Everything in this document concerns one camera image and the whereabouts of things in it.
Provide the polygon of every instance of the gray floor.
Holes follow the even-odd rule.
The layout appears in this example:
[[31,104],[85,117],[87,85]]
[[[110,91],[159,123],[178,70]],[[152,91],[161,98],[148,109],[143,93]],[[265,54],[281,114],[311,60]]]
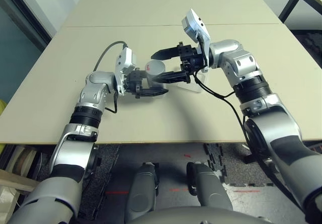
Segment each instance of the gray floor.
[[[247,154],[247,151],[240,153],[237,151],[239,147],[240,144],[238,146],[236,144],[211,144],[211,152],[217,156],[218,163],[218,157],[222,155],[221,164],[216,165],[216,173],[221,176],[221,180],[226,182],[224,187],[234,210],[253,216],[264,216],[273,223],[305,223],[303,213],[276,187],[268,186],[271,183],[263,176],[257,164],[243,164],[241,156]],[[157,209],[199,206],[197,197],[190,195],[187,189],[186,164],[190,161],[207,162],[208,158],[201,143],[122,145],[117,161],[111,170],[97,219],[80,222],[124,223],[127,193],[135,171],[143,162],[159,163],[160,184],[159,195],[156,198]],[[224,165],[226,165],[226,177],[222,176],[221,171]],[[231,186],[236,185],[233,182],[243,182],[243,184],[240,187]]]

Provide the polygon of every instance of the black cable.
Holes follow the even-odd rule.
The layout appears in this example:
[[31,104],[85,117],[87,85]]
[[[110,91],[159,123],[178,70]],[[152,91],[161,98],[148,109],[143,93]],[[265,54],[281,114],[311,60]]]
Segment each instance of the black cable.
[[105,110],[108,110],[112,113],[117,113],[117,99],[118,99],[118,97],[119,97],[119,94],[117,91],[115,91],[115,93],[114,93],[114,110],[107,108],[107,107],[105,108]]
[[[198,41],[199,41],[199,44],[200,44],[200,46],[202,46],[203,45],[203,41],[202,40],[200,40],[200,37],[197,37],[197,39],[198,39]],[[206,58],[206,56],[205,56],[205,54],[204,54],[204,52],[203,52],[203,50],[201,50],[202,51],[202,53],[203,53],[203,57],[204,57],[204,61],[205,62],[207,62],[207,58]],[[294,205],[296,205],[300,210],[302,210],[301,209],[301,207],[298,205],[298,203],[296,202],[296,200],[295,200],[295,198],[294,198],[294,196],[291,194],[291,192],[282,184],[282,182],[279,180],[279,179],[277,179],[277,177],[276,177],[276,175],[272,172],[272,170],[264,163],[264,161],[259,157],[259,154],[256,152],[256,150],[254,149],[254,148],[252,148],[252,146],[250,145],[250,140],[248,139],[248,136],[247,136],[247,133],[246,133],[246,130],[245,130],[245,128],[244,128],[244,123],[245,123],[245,120],[246,120],[246,117],[244,116],[243,117],[243,122],[240,120],[240,117],[239,117],[239,115],[238,115],[238,113],[237,113],[237,111],[236,111],[236,109],[234,108],[234,106],[229,102],[229,101],[227,101],[225,98],[226,97],[228,97],[228,96],[230,96],[230,95],[232,95],[233,93],[230,93],[230,94],[228,94],[228,95],[226,95],[226,96],[223,96],[223,95],[220,95],[220,94],[218,94],[218,93],[216,93],[216,92],[214,92],[213,90],[211,90],[210,88],[208,88],[206,85],[204,85],[199,79],[198,79],[198,77],[197,77],[197,73],[198,73],[198,71],[199,70],[197,70],[194,74],[193,74],[193,76],[194,76],[194,78],[195,78],[195,82],[202,88],[202,89],[204,89],[207,93],[209,93],[209,94],[211,94],[211,95],[213,95],[214,97],[216,97],[216,98],[219,98],[219,99],[221,99],[221,100],[223,100],[225,103],[227,103],[231,108],[232,108],[232,110],[233,110],[233,112],[234,112],[234,114],[235,114],[235,116],[236,116],[236,118],[237,118],[237,120],[238,120],[238,123],[239,123],[239,125],[240,125],[240,127],[241,127],[241,129],[242,129],[242,131],[243,131],[243,134],[244,134],[244,137],[245,137],[245,140],[246,140],[246,142],[247,142],[247,145],[249,146],[249,148],[250,148],[250,150],[251,150],[251,152],[252,152],[252,154],[254,155],[254,157],[255,157],[255,159],[256,159],[256,161],[257,161],[257,163],[259,164],[259,166],[261,167],[261,169],[263,170],[263,172],[266,174],[266,176],[273,182],[273,184],[290,200],[290,201],[292,201],[293,202],[293,204]]]
[[107,48],[101,54],[101,56],[100,56],[99,60],[97,61],[93,71],[97,70],[97,68],[99,67],[99,64],[101,63],[101,60],[103,59],[103,57],[106,54],[106,52],[116,44],[123,44],[123,49],[127,47],[127,44],[124,41],[115,41],[115,42],[111,43],[109,46],[107,46]]
[[[106,54],[106,52],[116,44],[123,44],[123,49],[125,49],[127,47],[127,43],[125,43],[124,41],[115,41],[115,42],[111,43],[109,46],[107,46],[107,48],[101,54],[101,56],[100,56],[99,60],[97,61],[93,71],[97,70],[97,68],[99,67],[99,65],[101,63],[101,60],[103,59],[103,57]],[[117,113],[117,99],[118,99],[118,96],[119,96],[118,92],[115,91],[115,93],[114,93],[114,110],[112,110],[110,108],[107,108],[107,107],[105,107],[105,110],[108,110],[108,111],[110,111],[112,113]]]

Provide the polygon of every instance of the beige table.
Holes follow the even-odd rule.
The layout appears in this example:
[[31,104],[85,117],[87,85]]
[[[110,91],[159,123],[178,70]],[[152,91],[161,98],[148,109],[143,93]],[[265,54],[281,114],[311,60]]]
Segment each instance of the beige table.
[[263,0],[80,0],[64,26],[181,25],[190,8],[207,25],[281,23]]
[[[208,26],[212,41],[236,39],[253,53],[272,90],[297,120],[304,139],[322,138],[322,71],[290,31],[280,25]],[[86,75],[105,47],[125,40],[143,67],[157,50],[193,43],[181,26],[62,28],[40,56],[0,117],[0,142],[55,144],[68,123]],[[120,47],[102,60],[113,71]],[[166,62],[178,68],[179,59]],[[208,86],[231,88],[220,69]],[[238,100],[230,100],[238,108]],[[231,109],[207,93],[175,85],[161,99],[119,98],[117,114],[104,112],[98,143],[236,142],[244,137]]]

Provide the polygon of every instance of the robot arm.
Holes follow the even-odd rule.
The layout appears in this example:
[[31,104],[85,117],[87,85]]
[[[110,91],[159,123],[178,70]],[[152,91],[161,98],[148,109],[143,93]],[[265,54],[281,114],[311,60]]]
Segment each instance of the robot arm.
[[306,213],[308,222],[321,216],[322,175],[317,173],[320,173],[322,155],[304,146],[297,123],[278,95],[272,93],[254,56],[235,40],[211,43],[208,49],[203,43],[205,40],[200,38],[203,35],[203,38],[210,39],[208,31],[193,10],[183,20],[183,27],[190,38],[199,42],[198,47],[204,48],[198,50],[180,42],[176,48],[156,52],[152,59],[179,56],[182,71],[165,72],[154,81],[189,83],[190,75],[201,69],[221,68],[240,101],[243,115],[248,118],[244,128],[254,154],[273,160],[286,186]]
[[95,141],[108,94],[124,96],[130,92],[139,98],[167,92],[163,88],[142,88],[146,74],[133,70],[136,64],[131,49],[123,49],[115,66],[115,73],[94,71],[86,77],[86,85],[50,160],[49,178],[28,195],[10,224],[63,224],[77,217],[83,180],[96,168]]

